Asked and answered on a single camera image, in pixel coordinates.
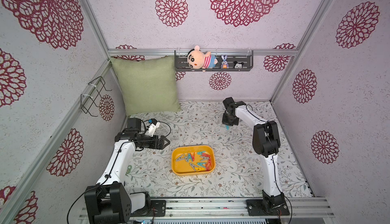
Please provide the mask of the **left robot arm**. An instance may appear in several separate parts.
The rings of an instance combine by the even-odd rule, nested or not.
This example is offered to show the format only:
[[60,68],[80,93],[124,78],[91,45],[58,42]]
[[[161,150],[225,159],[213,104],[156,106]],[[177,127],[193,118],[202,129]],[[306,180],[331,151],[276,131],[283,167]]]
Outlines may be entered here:
[[129,118],[127,127],[115,136],[115,144],[108,165],[95,185],[88,186],[80,195],[85,199],[91,224],[125,224],[132,213],[153,210],[146,191],[128,194],[124,177],[128,163],[135,152],[145,148],[163,150],[170,140],[155,134],[162,124],[155,118],[147,120]]

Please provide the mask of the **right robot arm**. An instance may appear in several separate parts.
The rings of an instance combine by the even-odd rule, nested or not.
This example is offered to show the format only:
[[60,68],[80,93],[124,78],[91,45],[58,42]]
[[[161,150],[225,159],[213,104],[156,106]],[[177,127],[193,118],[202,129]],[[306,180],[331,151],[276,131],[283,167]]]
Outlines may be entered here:
[[236,102],[232,97],[223,100],[225,112],[222,123],[228,126],[243,121],[253,129],[252,147],[260,155],[264,180],[260,209],[266,215],[292,216],[288,209],[289,200],[281,190],[277,160],[281,147],[277,123],[256,115],[243,101]]

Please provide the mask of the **yellow plastic storage box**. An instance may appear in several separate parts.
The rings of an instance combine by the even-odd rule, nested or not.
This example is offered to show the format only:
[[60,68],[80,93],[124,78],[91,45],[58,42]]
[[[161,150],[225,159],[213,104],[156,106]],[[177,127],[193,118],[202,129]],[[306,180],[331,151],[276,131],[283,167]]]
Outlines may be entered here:
[[214,150],[208,145],[178,147],[172,152],[171,163],[178,176],[208,174],[216,167]]

